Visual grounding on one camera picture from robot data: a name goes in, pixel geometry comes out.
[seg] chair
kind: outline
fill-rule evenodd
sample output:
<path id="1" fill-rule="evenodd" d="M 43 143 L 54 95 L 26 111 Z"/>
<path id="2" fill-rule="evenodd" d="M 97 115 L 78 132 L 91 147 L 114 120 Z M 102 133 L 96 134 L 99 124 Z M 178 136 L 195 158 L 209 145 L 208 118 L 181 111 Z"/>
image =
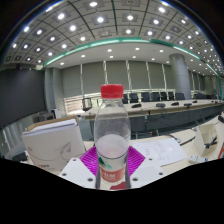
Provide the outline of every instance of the chair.
<path id="1" fill-rule="evenodd" d="M 153 92 L 153 93 L 152 93 L 152 101 L 153 101 L 153 102 L 160 101 L 160 95 L 159 95 L 159 92 Z"/>
<path id="2" fill-rule="evenodd" d="M 137 93 L 130 93 L 130 103 L 138 103 L 138 95 Z"/>
<path id="3" fill-rule="evenodd" d="M 123 104 L 128 104 L 128 94 L 123 94 L 122 103 Z"/>
<path id="4" fill-rule="evenodd" d="M 169 100 L 174 100 L 173 92 L 168 92 Z"/>
<path id="5" fill-rule="evenodd" d="M 175 99 L 176 100 L 185 100 L 183 93 L 175 93 Z"/>
<path id="6" fill-rule="evenodd" d="M 82 110 L 86 112 L 86 111 L 88 111 L 91 108 L 92 108 L 91 98 L 84 98 L 84 99 L 82 99 Z"/>
<path id="7" fill-rule="evenodd" d="M 142 96 L 142 102 L 150 102 L 150 96 L 148 92 L 141 93 Z"/>
<path id="8" fill-rule="evenodd" d="M 166 92 L 160 92 L 161 100 L 162 101 L 167 101 L 167 94 Z"/>

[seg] conference table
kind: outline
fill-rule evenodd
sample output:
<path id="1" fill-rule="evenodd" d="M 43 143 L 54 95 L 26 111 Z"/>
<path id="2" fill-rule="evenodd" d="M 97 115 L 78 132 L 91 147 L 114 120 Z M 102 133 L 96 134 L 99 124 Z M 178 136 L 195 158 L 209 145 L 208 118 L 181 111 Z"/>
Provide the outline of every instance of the conference table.
<path id="1" fill-rule="evenodd" d="M 224 142 L 224 135 L 223 135 L 224 123 L 220 122 L 218 120 L 218 116 L 216 116 L 215 118 L 211 119 L 210 121 L 208 121 L 204 124 L 214 124 L 216 127 L 216 130 L 217 130 L 217 134 L 218 134 L 216 148 L 214 149 L 214 151 L 212 151 L 204 156 L 204 157 L 208 158 L 208 161 L 213 161 L 213 160 L 218 159 L 220 150 L 221 150 L 223 142 Z M 174 133 L 172 133 L 172 135 L 176 138 L 180 138 L 181 139 L 180 144 L 181 144 L 181 143 L 185 143 L 185 142 L 191 140 L 192 138 L 194 138 L 196 135 L 196 131 L 194 131 L 192 129 L 187 129 L 187 130 L 183 130 L 180 132 L 174 132 Z M 153 138 L 135 139 L 135 140 L 130 141 L 130 145 L 132 146 L 133 143 L 135 143 L 135 142 L 151 142 L 151 141 L 158 141 L 158 140 L 163 140 L 163 139 L 168 139 L 168 138 L 171 138 L 171 137 L 164 135 L 164 136 L 158 136 L 158 137 L 153 137 Z M 94 142 L 93 141 L 84 141 L 84 145 L 86 147 L 86 150 L 89 150 L 91 147 L 93 147 Z M 189 158 L 191 155 L 199 156 L 199 153 L 198 153 L 196 147 L 194 146 L 194 140 L 184 144 L 181 147 L 184 150 L 184 152 L 186 153 L 186 156 L 187 156 L 186 159 L 178 161 L 176 163 L 162 166 L 162 169 L 166 175 L 171 175 L 172 173 L 175 173 L 177 171 L 181 172 L 182 169 L 192 165 L 189 162 Z M 28 159 L 28 164 L 33 165 L 32 161 L 30 159 Z M 60 172 L 52 172 L 52 173 L 55 175 L 59 175 Z M 109 190 L 110 186 L 105 185 L 103 182 L 101 182 L 100 189 Z"/>

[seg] white paper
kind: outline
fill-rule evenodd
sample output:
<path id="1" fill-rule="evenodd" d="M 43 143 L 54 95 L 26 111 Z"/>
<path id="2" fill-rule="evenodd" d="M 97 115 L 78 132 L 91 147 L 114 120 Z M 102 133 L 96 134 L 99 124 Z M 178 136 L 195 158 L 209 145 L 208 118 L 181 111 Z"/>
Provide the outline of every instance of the white paper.
<path id="1" fill-rule="evenodd" d="M 186 159 L 186 154 L 173 138 L 152 142 L 133 143 L 133 147 L 145 157 L 153 157 L 160 166 Z"/>

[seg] table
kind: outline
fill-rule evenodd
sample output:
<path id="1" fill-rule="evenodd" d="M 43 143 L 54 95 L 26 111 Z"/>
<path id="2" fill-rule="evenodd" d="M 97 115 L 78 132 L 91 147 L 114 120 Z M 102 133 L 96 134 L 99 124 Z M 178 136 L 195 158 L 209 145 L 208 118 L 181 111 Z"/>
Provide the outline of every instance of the table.
<path id="1" fill-rule="evenodd" d="M 217 129 L 218 144 L 214 151 L 212 151 L 211 153 L 209 153 L 205 156 L 206 158 L 208 158 L 209 161 L 218 159 L 219 152 L 220 152 L 222 144 L 224 142 L 224 135 L 223 135 L 224 124 L 218 120 L 218 116 L 204 124 L 212 124 L 212 123 L 215 124 L 215 127 Z M 180 138 L 181 143 L 183 143 L 183 142 L 186 142 L 189 139 L 193 138 L 196 135 L 196 132 L 193 131 L 192 129 L 187 129 L 184 131 L 172 133 L 172 135 L 176 138 Z M 163 139 L 168 139 L 168 138 L 170 138 L 170 137 L 169 136 L 158 136 L 158 137 L 154 137 L 154 138 L 136 139 L 136 140 L 131 140 L 130 145 L 132 146 L 134 142 L 150 142 L 150 141 L 157 141 L 157 140 L 163 140 Z M 173 164 L 162 166 L 162 169 L 164 170 L 166 175 L 170 175 L 174 172 L 177 172 L 181 169 L 184 169 L 184 168 L 192 165 L 191 163 L 189 163 L 190 156 L 191 155 L 199 155 L 199 153 L 193 143 L 194 143 L 194 140 L 182 146 L 184 152 L 187 155 L 186 159 L 176 162 L 176 163 L 173 163 Z M 88 150 L 91 147 L 93 147 L 94 142 L 93 141 L 84 141 L 84 144 L 85 144 L 86 149 Z M 33 165 L 32 161 L 30 159 L 28 159 L 28 163 Z M 60 173 L 59 171 L 53 172 L 53 174 L 55 174 L 55 175 L 59 175 L 59 173 Z M 109 188 L 110 188 L 110 186 L 108 187 L 108 186 L 104 185 L 103 183 L 101 184 L 102 190 L 109 190 Z"/>

